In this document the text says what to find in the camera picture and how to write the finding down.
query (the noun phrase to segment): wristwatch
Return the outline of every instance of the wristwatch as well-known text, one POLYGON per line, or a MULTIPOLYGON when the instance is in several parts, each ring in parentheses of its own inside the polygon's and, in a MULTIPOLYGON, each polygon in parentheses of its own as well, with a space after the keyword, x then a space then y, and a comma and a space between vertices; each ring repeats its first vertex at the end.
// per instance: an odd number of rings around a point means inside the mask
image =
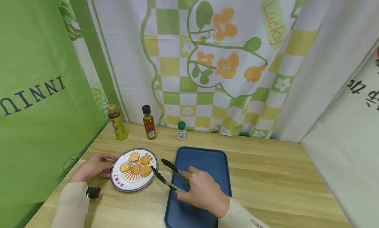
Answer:
POLYGON ((100 196, 100 191, 101 189, 99 187, 93 188, 89 186, 86 191, 86 197, 90 199, 98 198, 100 196))

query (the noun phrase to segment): yellow bottle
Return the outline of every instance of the yellow bottle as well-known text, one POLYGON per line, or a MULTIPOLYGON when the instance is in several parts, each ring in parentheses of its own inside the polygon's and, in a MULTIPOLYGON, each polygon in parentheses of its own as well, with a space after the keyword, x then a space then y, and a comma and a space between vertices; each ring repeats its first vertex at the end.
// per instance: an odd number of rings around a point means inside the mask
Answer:
POLYGON ((108 106, 108 117, 112 122, 114 133, 118 140, 124 140, 128 137, 128 132, 121 120, 121 113, 114 104, 108 106))

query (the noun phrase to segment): bottle cap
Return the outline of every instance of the bottle cap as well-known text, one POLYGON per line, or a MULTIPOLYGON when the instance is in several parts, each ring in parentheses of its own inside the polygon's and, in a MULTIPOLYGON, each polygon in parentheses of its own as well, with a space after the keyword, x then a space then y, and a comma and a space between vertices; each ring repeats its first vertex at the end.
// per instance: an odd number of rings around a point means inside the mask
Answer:
POLYGON ((186 123, 184 123, 183 121, 180 121, 180 122, 178 123, 178 129, 179 129, 179 130, 184 130, 184 129, 186 129, 186 123))
POLYGON ((142 106, 142 112, 143 112, 145 115, 150 114, 150 113, 151 113, 150 106, 149 106, 149 105, 142 106))
POLYGON ((116 105, 115 104, 110 104, 108 106, 108 110, 115 110, 116 109, 116 105))

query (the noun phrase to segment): plate rim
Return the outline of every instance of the plate rim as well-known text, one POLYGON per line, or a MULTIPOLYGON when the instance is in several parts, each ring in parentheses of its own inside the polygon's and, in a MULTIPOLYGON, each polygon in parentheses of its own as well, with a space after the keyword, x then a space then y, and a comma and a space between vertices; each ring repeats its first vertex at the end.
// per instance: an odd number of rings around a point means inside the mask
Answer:
MULTIPOLYGON (((124 153, 122 153, 121 155, 119 155, 119 156, 117 157, 117 159, 114 161, 114 164, 116 164, 117 161, 118 161, 122 156, 124 156, 124 155, 127 154, 127 153, 130 153, 131 151, 135 151, 135 150, 145 150, 145 151, 148 151, 149 153, 151 153, 151 155, 154 156, 154 159, 155 159, 155 161, 157 162, 157 168, 156 168, 156 169, 158 170, 158 161, 157 161, 157 157, 155 156, 155 154, 154 154, 152 151, 150 151, 150 150, 148 150, 148 149, 145 149, 145 148, 141 148, 141 147, 139 147, 139 148, 133 148, 133 149, 130 149, 129 151, 125 151, 124 153)), ((154 177, 155 177, 155 175, 153 175, 152 178, 151 178, 146 184, 144 184, 143 186, 141 186, 141 187, 139 187, 139 188, 136 188, 136 189, 130 189, 130 190, 125 190, 125 189, 118 188, 118 187, 115 185, 115 183, 113 182, 113 180, 112 180, 113 169, 114 169, 114 167, 112 168, 112 170, 111 170, 111 172, 110 172, 111 174, 110 174, 110 176, 109 176, 109 180, 111 181, 111 183, 112 183, 112 185, 113 185, 113 187, 114 187, 115 189, 117 189, 118 191, 122 191, 122 192, 133 192, 133 191, 140 190, 140 189, 144 188, 145 186, 147 186, 149 183, 151 183, 151 181, 152 181, 152 180, 154 179, 154 177)))

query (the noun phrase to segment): tongs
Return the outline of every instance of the tongs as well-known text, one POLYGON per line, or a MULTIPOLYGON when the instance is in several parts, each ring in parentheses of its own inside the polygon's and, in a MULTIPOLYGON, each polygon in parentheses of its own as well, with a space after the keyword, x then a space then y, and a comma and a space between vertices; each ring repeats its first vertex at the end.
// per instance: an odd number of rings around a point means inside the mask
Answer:
MULTIPOLYGON (((164 158, 161 159, 162 163, 170 168, 172 171, 178 173, 181 178, 185 181, 185 183, 190 187, 189 180, 187 180, 184 175, 182 174, 182 171, 180 171, 171 161, 168 161, 164 158)), ((173 183, 167 181, 154 167, 151 167, 151 170, 153 171, 154 175, 165 185, 172 188, 174 191, 184 191, 183 189, 179 188, 178 186, 174 185, 173 183)))

